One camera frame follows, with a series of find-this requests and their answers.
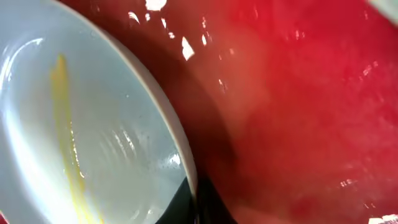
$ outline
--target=red surface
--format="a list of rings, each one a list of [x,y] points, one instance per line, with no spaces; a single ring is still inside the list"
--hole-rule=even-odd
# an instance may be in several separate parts
[[[0,224],[7,224],[6,220],[0,214]]]
[[[239,223],[398,213],[398,29],[364,1],[63,2],[152,72]]]

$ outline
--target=white ceramic surface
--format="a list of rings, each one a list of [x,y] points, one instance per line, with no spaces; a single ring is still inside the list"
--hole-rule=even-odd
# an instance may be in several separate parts
[[[385,18],[398,26],[398,1],[397,0],[368,0]]]
[[[11,223],[77,223],[50,94],[58,54],[70,71],[86,197],[104,222],[154,223],[185,170],[195,191],[188,141],[164,93],[81,16],[49,0],[2,0],[0,54],[0,210]]]

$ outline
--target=white plate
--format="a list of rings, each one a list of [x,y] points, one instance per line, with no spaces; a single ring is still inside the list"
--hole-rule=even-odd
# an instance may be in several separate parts
[[[196,170],[168,99],[142,64],[60,3],[0,1],[0,211],[77,223],[55,131],[50,69],[64,54],[86,198],[105,223],[154,223]]]

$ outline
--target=yellow sauce streak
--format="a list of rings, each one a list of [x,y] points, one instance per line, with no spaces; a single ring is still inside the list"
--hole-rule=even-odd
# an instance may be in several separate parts
[[[73,206],[79,223],[95,223],[84,196],[85,182],[80,172],[76,152],[75,137],[72,130],[72,114],[69,99],[69,77],[67,62],[63,55],[58,56],[57,65],[50,72],[54,117],[57,136],[62,152],[65,173],[68,178]]]

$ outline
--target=yellow liquid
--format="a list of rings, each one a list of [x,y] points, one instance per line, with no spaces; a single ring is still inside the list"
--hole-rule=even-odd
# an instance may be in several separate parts
[[[57,64],[50,72],[54,118],[57,130],[65,173],[68,178],[73,206],[79,223],[95,223],[84,196],[85,181],[80,171],[75,137],[72,130],[72,114],[70,111],[70,89],[67,62],[63,55],[59,55]]]

